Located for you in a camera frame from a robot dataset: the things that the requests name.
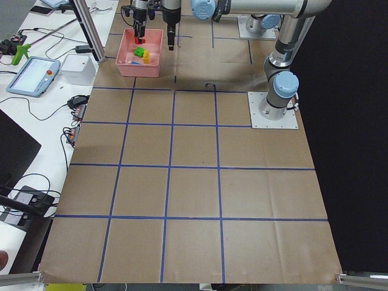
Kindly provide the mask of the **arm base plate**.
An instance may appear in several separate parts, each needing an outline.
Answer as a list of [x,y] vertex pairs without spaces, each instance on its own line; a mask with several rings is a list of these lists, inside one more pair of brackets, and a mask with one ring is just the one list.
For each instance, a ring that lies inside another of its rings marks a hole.
[[264,130],[298,130],[294,104],[277,109],[267,102],[267,92],[247,92],[251,126]]
[[280,15],[238,16],[239,38],[274,41],[276,39],[275,27],[280,20]]

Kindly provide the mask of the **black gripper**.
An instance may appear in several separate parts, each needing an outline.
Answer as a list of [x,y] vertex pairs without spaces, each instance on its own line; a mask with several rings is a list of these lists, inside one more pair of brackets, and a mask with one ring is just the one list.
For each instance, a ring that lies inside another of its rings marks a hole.
[[135,31],[135,37],[142,39],[145,35],[146,30],[146,20],[147,20],[147,10],[144,9],[134,9],[134,23],[133,28]]
[[169,9],[162,6],[162,18],[167,24],[167,45],[169,50],[175,48],[176,24],[181,20],[181,7]]

